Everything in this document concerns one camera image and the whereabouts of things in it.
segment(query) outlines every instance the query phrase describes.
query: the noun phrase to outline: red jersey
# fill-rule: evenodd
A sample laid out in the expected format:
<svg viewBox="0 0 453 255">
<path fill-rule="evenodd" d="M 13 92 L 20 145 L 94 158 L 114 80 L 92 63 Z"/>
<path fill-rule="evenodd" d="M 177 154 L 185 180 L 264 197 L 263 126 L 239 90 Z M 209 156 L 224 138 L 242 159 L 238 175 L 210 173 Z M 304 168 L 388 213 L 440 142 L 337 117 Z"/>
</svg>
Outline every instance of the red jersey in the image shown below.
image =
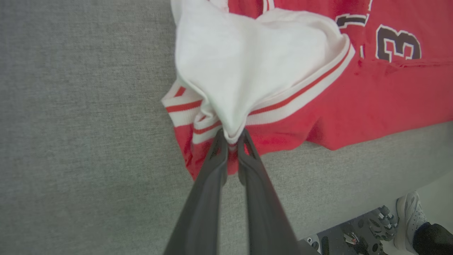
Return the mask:
<svg viewBox="0 0 453 255">
<path fill-rule="evenodd" d="M 349 36 L 355 52 L 338 77 L 292 114 L 281 110 L 306 90 L 252 111 L 246 128 L 260 155 L 291 150 L 310 141 L 335 150 L 408 129 L 453 120 L 453 2 L 423 0 L 215 0 L 230 13 L 257 18 L 273 9 L 305 10 L 334 20 Z M 320 83 L 334 72 L 312 83 Z M 178 99 L 186 91 L 174 86 L 163 103 L 175 123 L 186 167 L 196 178 L 221 122 L 194 128 L 188 111 L 201 101 Z M 180 103 L 169 104 L 169 100 Z M 267 122 L 257 121 L 266 115 Z M 237 171 L 234 145 L 228 173 Z"/>
</svg>

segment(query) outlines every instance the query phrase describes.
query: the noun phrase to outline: person's leg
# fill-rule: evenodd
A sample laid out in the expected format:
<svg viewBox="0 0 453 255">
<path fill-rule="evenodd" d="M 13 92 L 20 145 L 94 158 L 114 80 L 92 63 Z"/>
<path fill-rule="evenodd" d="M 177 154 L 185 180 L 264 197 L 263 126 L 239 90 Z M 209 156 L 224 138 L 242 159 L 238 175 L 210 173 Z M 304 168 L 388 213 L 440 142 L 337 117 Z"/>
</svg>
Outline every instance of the person's leg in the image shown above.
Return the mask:
<svg viewBox="0 0 453 255">
<path fill-rule="evenodd" d="M 438 224 L 429 222 L 417 229 L 412 247 L 419 255 L 453 254 L 453 235 Z"/>
<path fill-rule="evenodd" d="M 396 209 L 400 218 L 399 231 L 394 240 L 397 249 L 419 255 L 453 254 L 452 234 L 426 220 L 417 192 L 399 198 Z"/>
</svg>

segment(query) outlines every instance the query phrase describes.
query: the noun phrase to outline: clothing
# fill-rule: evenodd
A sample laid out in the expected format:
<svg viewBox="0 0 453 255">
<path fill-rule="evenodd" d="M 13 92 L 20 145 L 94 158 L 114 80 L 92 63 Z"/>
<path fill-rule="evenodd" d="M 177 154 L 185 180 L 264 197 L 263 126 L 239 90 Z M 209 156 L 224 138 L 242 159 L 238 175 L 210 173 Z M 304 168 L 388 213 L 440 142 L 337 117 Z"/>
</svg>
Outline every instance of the clothing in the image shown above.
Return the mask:
<svg viewBox="0 0 453 255">
<path fill-rule="evenodd" d="M 170 114 L 175 125 L 194 124 L 194 144 L 212 138 L 220 127 L 227 142 L 235 144 L 246 124 L 290 116 L 325 90 L 354 56 L 349 38 L 322 15 L 274 9 L 251 19 L 206 0 L 182 5 L 173 87 L 195 93 L 175 97 L 171 91 L 163 103 L 169 109 L 200 102 L 195 116 Z M 323 76 L 323 83 L 313 83 Z M 275 106 L 301 89 L 307 93 Z"/>
<path fill-rule="evenodd" d="M 414 235 L 414 250 L 419 255 L 453 254 L 453 235 L 438 224 L 423 224 Z"/>
<path fill-rule="evenodd" d="M 306 78 L 306 90 L 285 90 L 288 94 L 273 104 L 251 110 L 244 124 L 258 152 L 262 155 L 290 150 L 305 140 L 338 149 L 453 120 L 453 48 L 449 46 L 453 39 L 449 29 L 453 25 L 449 17 L 452 7 L 453 3 L 447 0 L 436 5 L 422 0 L 228 1 L 230 13 L 251 18 L 272 13 L 274 8 L 324 15 L 336 21 L 356 50 L 348 51 L 347 61 L 341 62 L 345 66 L 339 71 L 326 71 L 310 82 Z M 320 94 L 311 95 L 305 104 L 297 102 L 298 98 L 309 96 L 311 88 L 329 79 Z M 181 103 L 169 104 L 172 100 Z M 212 142 L 206 138 L 213 137 L 221 125 L 217 121 L 197 129 L 197 121 L 203 120 L 203 116 L 195 118 L 201 112 L 202 100 L 203 96 L 179 86 L 178 81 L 163 99 L 193 178 Z M 290 115 L 276 111 L 288 105 L 296 105 Z M 257 122 L 257 115 L 269 121 Z M 197 140 L 200 135 L 206 137 Z M 228 173 L 236 171 L 232 144 Z"/>
</svg>

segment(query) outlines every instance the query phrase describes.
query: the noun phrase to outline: sneaker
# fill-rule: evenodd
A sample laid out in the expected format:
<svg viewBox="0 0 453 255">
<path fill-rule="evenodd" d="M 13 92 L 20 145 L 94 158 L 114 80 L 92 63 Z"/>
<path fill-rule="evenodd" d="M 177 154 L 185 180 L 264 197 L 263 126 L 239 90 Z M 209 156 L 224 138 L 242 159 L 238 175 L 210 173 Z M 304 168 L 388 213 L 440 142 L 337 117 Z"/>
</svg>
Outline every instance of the sneaker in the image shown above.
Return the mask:
<svg viewBox="0 0 453 255">
<path fill-rule="evenodd" d="M 424 223 L 428 222 L 423 213 L 420 197 L 416 191 L 409 192 L 406 196 L 400 197 L 396 201 L 396 211 L 400 218 L 398 233 L 393 241 L 399 250 L 405 250 L 413 254 L 418 254 L 412 243 L 415 231 Z"/>
</svg>

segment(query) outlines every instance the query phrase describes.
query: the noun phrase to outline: red and white stripe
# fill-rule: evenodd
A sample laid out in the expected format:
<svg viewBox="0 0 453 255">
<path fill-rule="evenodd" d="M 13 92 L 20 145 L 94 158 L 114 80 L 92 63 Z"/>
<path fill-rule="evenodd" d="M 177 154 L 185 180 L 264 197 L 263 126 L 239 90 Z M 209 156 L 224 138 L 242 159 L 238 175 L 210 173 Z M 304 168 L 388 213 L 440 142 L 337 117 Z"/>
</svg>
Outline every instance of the red and white stripe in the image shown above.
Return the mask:
<svg viewBox="0 0 453 255">
<path fill-rule="evenodd" d="M 263 0 L 263 13 L 275 9 L 274 0 Z"/>
<path fill-rule="evenodd" d="M 246 119 L 246 125 L 274 123 L 289 117 L 329 87 L 346 69 L 355 54 L 349 38 L 340 54 L 323 68 L 296 83 L 283 93 L 266 98 L 256 105 Z M 217 116 L 207 116 L 200 111 L 203 98 L 178 81 L 162 99 L 175 127 L 193 124 L 194 144 L 213 138 L 222 127 Z"/>
</svg>

